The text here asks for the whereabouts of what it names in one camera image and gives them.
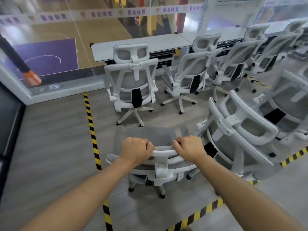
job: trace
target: person's left arm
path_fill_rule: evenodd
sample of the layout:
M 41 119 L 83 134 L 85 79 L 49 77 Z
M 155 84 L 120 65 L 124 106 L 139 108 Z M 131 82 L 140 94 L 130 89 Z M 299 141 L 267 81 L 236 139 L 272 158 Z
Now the person's left arm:
M 148 140 L 125 139 L 117 160 L 54 201 L 21 231 L 82 230 L 120 180 L 145 162 L 153 150 Z

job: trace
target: person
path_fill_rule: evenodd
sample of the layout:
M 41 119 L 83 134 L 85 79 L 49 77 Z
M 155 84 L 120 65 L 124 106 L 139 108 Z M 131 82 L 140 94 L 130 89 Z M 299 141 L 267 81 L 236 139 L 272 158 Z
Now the person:
M 173 147 L 177 154 L 200 169 L 243 230 L 306 230 L 270 198 L 208 156 L 200 138 L 177 138 Z M 153 150 L 148 140 L 125 139 L 116 161 L 57 199 L 21 230 L 82 230 L 120 180 L 144 163 Z

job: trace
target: black and yellow striped tape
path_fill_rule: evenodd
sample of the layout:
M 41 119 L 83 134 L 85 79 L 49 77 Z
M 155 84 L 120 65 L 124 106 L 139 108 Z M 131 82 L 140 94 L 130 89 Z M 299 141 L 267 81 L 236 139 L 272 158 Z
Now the black and yellow striped tape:
M 305 147 L 304 149 L 298 151 L 297 153 L 293 154 L 292 156 L 288 157 L 285 159 L 283 162 L 280 163 L 282 167 L 286 167 L 288 164 L 290 164 L 292 161 L 297 160 L 304 154 L 308 153 L 308 146 Z M 248 181 L 249 184 L 251 185 L 256 185 L 259 180 L 253 180 L 253 181 Z M 174 226 L 171 228 L 167 229 L 166 231 L 180 231 L 181 229 L 187 227 L 191 223 L 199 220 L 201 217 L 204 217 L 206 214 L 210 213 L 211 211 L 215 210 L 216 208 L 222 206 L 224 204 L 224 201 L 222 198 L 217 199 L 216 201 L 206 205 L 204 208 L 196 211 L 194 214 L 190 215 L 186 219 L 176 223 Z
M 251 83 L 257 82 L 257 83 L 259 83 L 261 86 L 265 87 L 265 89 L 269 89 L 268 86 L 264 85 L 263 83 L 261 83 L 261 82 L 258 81 L 258 80 L 253 79 L 253 77 L 252 77 L 251 75 L 248 75 L 247 78 L 248 78 L 248 80 L 249 80 Z
M 88 122 L 89 122 L 90 134 L 91 134 L 91 139 L 92 139 L 94 158 L 95 158 L 95 163 L 96 163 L 96 169 L 98 171 L 101 171 L 102 170 L 102 163 L 101 163 L 100 158 L 99 158 L 99 152 L 98 152 L 95 130 L 94 130 L 94 125 L 93 125 L 93 120 L 92 120 L 92 114 L 91 114 L 90 104 L 89 104 L 89 100 L 88 100 L 88 96 L 87 96 L 86 92 L 83 94 L 83 97 L 84 97 L 84 102 L 86 103 Z M 110 216 L 110 211 L 109 211 L 107 199 L 103 203 L 103 210 L 104 210 L 106 230 L 107 231 L 113 231 L 112 221 L 111 221 L 111 216 Z

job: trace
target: person's right arm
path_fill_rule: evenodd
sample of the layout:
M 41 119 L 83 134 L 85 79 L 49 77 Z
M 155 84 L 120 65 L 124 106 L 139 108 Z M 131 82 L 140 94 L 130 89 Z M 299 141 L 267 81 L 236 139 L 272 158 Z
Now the person's right arm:
M 200 138 L 177 138 L 173 147 L 200 169 L 245 231 L 306 230 L 274 201 L 207 155 Z

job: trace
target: forearm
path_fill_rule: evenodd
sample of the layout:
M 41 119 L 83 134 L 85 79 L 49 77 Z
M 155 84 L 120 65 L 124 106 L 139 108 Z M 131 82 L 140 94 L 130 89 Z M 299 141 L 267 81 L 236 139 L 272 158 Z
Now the forearm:
M 48 206 L 21 231 L 82 230 L 131 165 L 116 160 Z
M 270 198 L 208 155 L 197 166 L 245 231 L 306 230 Z

